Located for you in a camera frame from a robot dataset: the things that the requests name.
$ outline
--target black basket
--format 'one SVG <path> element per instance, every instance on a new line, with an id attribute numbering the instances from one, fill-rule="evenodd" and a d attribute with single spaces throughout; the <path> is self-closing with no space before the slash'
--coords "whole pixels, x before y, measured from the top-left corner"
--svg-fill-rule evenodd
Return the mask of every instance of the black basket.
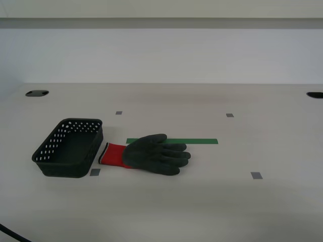
<path id="1" fill-rule="evenodd" d="M 103 140 L 99 119 L 61 121 L 32 156 L 46 176 L 85 176 Z"/>

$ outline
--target black cable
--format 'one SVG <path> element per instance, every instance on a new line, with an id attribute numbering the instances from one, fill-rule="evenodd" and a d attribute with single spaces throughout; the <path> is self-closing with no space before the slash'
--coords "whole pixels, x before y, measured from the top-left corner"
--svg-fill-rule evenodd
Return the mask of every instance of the black cable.
<path id="1" fill-rule="evenodd" d="M 6 233 L 10 237 L 12 237 L 20 242 L 31 242 L 30 240 L 23 238 L 20 235 L 16 234 L 15 232 L 11 231 L 10 229 L 4 227 L 2 224 L 0 224 L 0 231 L 2 231 L 3 233 Z"/>

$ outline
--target black glove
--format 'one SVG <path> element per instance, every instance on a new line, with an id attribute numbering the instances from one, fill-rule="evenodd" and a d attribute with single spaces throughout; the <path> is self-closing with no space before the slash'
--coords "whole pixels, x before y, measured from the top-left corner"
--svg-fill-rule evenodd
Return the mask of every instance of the black glove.
<path id="1" fill-rule="evenodd" d="M 149 135 L 129 144 L 123 151 L 125 165 L 163 175 L 177 175 L 191 154 L 185 144 L 163 144 L 167 135 Z"/>

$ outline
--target gray square marker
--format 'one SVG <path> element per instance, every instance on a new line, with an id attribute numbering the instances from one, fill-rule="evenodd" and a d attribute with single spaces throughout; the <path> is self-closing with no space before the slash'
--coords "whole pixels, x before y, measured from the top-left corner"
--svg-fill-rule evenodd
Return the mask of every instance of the gray square marker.
<path id="1" fill-rule="evenodd" d="M 260 172 L 252 172 L 251 175 L 253 179 L 262 179 Z"/>
<path id="2" fill-rule="evenodd" d="M 98 176 L 100 174 L 101 169 L 92 169 L 90 176 Z"/>

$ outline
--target red glove cuff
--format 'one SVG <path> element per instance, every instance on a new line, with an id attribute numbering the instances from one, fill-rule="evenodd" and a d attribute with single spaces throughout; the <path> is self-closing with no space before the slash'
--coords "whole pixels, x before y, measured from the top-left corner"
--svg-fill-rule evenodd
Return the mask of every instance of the red glove cuff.
<path id="1" fill-rule="evenodd" d="M 115 165 L 124 168 L 132 168 L 122 162 L 122 153 L 126 146 L 107 143 L 99 158 L 99 163 L 104 165 Z"/>

